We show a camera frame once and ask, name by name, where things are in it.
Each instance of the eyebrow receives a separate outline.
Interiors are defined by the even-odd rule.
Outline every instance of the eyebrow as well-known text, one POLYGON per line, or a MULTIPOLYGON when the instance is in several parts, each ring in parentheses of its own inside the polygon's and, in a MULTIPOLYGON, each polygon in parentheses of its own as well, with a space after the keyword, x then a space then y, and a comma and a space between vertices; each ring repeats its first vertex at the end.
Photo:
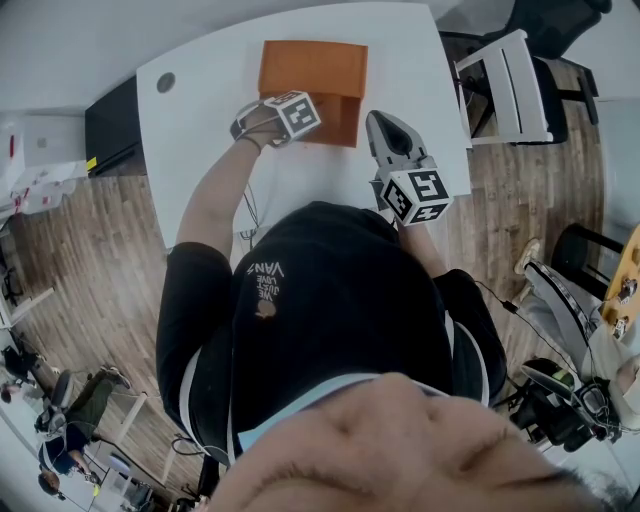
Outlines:
POLYGON ((349 482, 341 478, 337 478, 335 476, 321 473, 315 469, 311 470, 301 470, 296 466, 292 466, 285 470, 278 471, 273 475, 267 477, 256 489, 251 493, 249 498, 247 498, 243 503, 243 508, 248 507, 253 503, 253 501, 263 492, 273 487, 274 485, 284 482, 287 480, 305 480, 307 482, 311 482, 322 487, 326 487, 329 489, 334 489, 336 491, 346 492, 350 494, 356 494, 363 498, 368 498, 373 496, 373 491, 370 489, 364 488, 359 485, 353 485, 349 482))
POLYGON ((584 481, 575 471, 570 469, 558 469, 548 475, 508 482, 500 485, 499 487, 501 489, 533 489, 549 485, 584 487, 584 481))

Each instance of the floor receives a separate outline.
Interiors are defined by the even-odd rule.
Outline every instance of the floor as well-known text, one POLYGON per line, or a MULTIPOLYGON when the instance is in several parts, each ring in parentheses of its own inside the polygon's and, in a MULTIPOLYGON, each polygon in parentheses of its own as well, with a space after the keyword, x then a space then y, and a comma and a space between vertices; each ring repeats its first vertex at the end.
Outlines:
MULTIPOLYGON (((577 88, 571 68, 553 64, 553 71, 560 87, 577 88)), ((530 238, 544 241, 548 260, 568 224, 602 228, 598 132, 583 106, 565 107, 570 126, 566 144, 475 148, 469 157, 472 194, 457 198, 446 218, 431 227, 450 265, 466 270, 501 298, 510 298, 522 286, 512 267, 530 238)), ((79 371, 116 364, 131 377, 136 393, 152 397, 123 447, 161 475, 178 428, 157 398, 154 346, 166 257, 146 177, 86 180, 60 208, 19 216, 10 229, 0 243, 18 268, 25 291, 56 289, 20 322, 19 330, 51 364, 79 371)), ((488 292, 484 295, 512 376, 532 355, 552 355, 520 319, 488 292)), ((86 378, 83 373, 77 377, 86 378)), ((132 404, 128 396, 114 396, 101 435, 113 437, 132 404)), ((177 491, 185 483, 195 488, 200 464, 199 457, 176 457, 168 489, 177 491)))

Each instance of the cardboard box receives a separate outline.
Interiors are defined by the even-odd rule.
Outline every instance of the cardboard box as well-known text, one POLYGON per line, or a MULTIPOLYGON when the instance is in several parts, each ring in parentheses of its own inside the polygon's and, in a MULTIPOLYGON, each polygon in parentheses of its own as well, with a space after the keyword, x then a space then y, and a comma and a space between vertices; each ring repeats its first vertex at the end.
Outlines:
POLYGON ((261 98, 291 90, 311 96, 322 125, 307 142, 355 148, 367 82, 366 46, 322 41, 265 41, 261 98))

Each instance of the white table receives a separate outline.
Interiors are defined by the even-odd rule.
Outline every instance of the white table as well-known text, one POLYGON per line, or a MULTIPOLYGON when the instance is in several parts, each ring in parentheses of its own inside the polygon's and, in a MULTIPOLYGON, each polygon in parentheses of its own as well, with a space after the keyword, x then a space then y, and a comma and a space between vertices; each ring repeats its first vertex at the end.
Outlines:
MULTIPOLYGON (((377 170, 365 118, 389 112, 415 128, 454 195, 471 192, 470 147, 442 42, 429 8, 405 3, 354 3, 299 9, 214 32, 172 50, 137 71, 138 105, 151 194, 167 247, 175 245, 187 202, 211 165, 228 149, 237 111, 258 97, 262 46, 268 39, 367 45, 366 95, 356 149, 294 143, 267 149, 250 185, 263 226, 312 200, 374 208, 369 185, 377 170), (173 88, 157 81, 171 72, 173 88)), ((234 231, 253 228, 244 205, 234 231)))

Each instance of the hand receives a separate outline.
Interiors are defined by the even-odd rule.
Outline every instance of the hand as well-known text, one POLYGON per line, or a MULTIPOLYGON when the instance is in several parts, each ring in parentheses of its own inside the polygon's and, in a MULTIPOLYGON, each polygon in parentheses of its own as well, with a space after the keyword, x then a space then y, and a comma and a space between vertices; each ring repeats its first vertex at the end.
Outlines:
POLYGON ((278 119, 274 119, 273 121, 265 124, 260 124, 272 117, 277 118, 278 113, 272 108, 260 105, 258 108, 250 112, 249 115, 245 118, 245 126, 247 128, 247 131, 249 132, 247 133, 247 137, 251 137, 258 144, 260 144, 260 147, 262 148, 273 141, 273 139, 282 135, 278 119), (251 131, 251 128, 253 128, 254 126, 256 126, 255 131, 251 131))

